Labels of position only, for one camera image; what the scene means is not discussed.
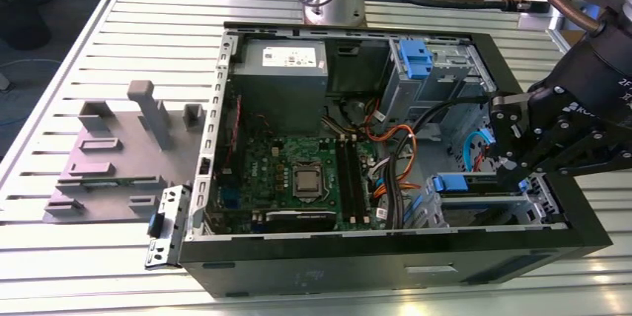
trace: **table surface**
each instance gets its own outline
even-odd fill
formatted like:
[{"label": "table surface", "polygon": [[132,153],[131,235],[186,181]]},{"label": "table surface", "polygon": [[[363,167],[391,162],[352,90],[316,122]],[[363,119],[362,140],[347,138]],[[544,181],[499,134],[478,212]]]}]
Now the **table surface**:
[{"label": "table surface", "polygon": [[[368,2],[371,27],[488,33],[523,88],[562,57],[518,15]],[[296,0],[102,0],[0,164],[0,313],[103,311],[214,315],[612,315],[632,312],[632,174],[579,178],[615,245],[500,285],[214,300],[183,269],[147,272],[144,223],[47,225],[86,100],[136,110],[128,83],[150,79],[167,108],[206,104],[224,21],[298,24]]]}]

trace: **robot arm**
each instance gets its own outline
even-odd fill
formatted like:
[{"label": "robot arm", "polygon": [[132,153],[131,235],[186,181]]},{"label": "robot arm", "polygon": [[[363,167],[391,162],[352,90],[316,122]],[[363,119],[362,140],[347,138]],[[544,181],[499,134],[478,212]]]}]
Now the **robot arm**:
[{"label": "robot arm", "polygon": [[[550,0],[579,12],[564,1]],[[632,0],[608,7],[599,21],[575,22],[587,35],[548,77],[527,93],[491,101],[498,142],[490,154],[504,162],[503,184],[532,172],[575,176],[632,168]]]}]

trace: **motherboard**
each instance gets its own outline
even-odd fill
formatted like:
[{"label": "motherboard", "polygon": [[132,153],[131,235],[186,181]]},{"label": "motherboard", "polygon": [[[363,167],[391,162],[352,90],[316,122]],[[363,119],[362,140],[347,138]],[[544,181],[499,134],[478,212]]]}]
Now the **motherboard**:
[{"label": "motherboard", "polygon": [[374,143],[250,138],[239,187],[220,187],[226,233],[379,229],[371,213]]}]

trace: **blue release tab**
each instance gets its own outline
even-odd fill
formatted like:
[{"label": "blue release tab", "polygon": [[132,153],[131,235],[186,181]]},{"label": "blue release tab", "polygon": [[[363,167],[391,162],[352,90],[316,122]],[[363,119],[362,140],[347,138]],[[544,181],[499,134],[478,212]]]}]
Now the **blue release tab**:
[{"label": "blue release tab", "polygon": [[439,179],[442,180],[446,187],[446,192],[467,192],[470,189],[467,186],[466,177],[460,174],[440,175]]},{"label": "blue release tab", "polygon": [[420,40],[400,40],[399,52],[410,79],[427,79],[432,71],[432,54]]},{"label": "blue release tab", "polygon": [[528,189],[527,179],[523,179],[523,180],[518,183],[518,187],[520,188],[520,191],[522,191],[522,192],[527,192],[527,189]]},{"label": "blue release tab", "polygon": [[432,183],[435,184],[435,191],[436,192],[443,192],[446,190],[444,182],[442,181],[442,178],[435,177],[432,179]]}]

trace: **power supply label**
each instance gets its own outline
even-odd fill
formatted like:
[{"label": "power supply label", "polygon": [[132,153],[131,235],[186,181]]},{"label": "power supply label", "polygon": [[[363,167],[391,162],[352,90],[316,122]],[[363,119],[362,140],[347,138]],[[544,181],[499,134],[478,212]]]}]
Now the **power supply label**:
[{"label": "power supply label", "polygon": [[264,48],[264,67],[316,67],[316,49],[311,47]]}]

